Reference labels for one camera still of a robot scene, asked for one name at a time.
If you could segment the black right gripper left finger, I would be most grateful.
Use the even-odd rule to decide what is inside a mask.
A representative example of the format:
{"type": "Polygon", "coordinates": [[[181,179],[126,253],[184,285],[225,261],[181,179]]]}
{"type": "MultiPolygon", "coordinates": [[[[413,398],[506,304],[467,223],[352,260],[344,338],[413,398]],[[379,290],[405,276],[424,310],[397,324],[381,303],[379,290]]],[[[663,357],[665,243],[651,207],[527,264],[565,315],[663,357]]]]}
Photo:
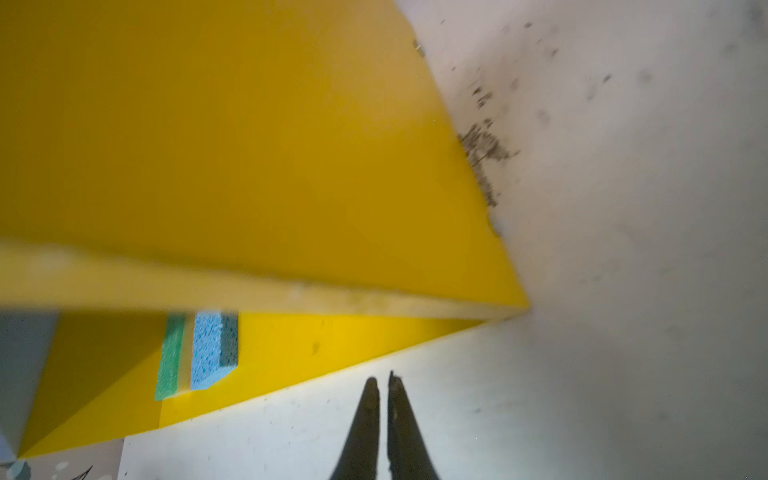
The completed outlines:
{"type": "Polygon", "coordinates": [[[350,430],[331,480],[374,480],[380,439],[380,392],[375,377],[364,385],[350,430]]]}

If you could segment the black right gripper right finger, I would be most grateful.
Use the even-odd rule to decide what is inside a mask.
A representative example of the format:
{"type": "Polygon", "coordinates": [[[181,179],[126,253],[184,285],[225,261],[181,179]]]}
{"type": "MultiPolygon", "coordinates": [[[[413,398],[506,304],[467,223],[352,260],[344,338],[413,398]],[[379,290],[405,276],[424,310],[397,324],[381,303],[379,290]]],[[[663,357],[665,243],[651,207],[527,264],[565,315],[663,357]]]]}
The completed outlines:
{"type": "Polygon", "coordinates": [[[402,378],[390,372],[387,400],[387,457],[393,480],[438,480],[402,378]]]}

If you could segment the blue sponge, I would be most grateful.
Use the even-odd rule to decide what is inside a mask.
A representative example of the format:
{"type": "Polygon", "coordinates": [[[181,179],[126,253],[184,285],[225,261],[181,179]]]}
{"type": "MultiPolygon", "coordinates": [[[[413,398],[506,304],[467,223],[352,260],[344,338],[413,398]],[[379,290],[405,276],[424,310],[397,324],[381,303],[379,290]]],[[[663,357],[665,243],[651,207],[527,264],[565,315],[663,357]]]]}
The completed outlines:
{"type": "Polygon", "coordinates": [[[190,389],[206,390],[238,365],[238,315],[199,311],[195,314],[190,389]]]}

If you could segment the light green sponge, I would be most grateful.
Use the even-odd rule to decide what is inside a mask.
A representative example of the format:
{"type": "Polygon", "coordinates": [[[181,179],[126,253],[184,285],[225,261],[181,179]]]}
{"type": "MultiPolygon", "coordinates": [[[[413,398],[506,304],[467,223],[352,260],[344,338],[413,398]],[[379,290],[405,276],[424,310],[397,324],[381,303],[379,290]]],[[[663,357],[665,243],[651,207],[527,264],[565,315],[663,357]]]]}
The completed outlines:
{"type": "Polygon", "coordinates": [[[184,344],[185,315],[170,313],[158,365],[154,399],[163,401],[175,396],[179,390],[180,364],[184,344]]]}

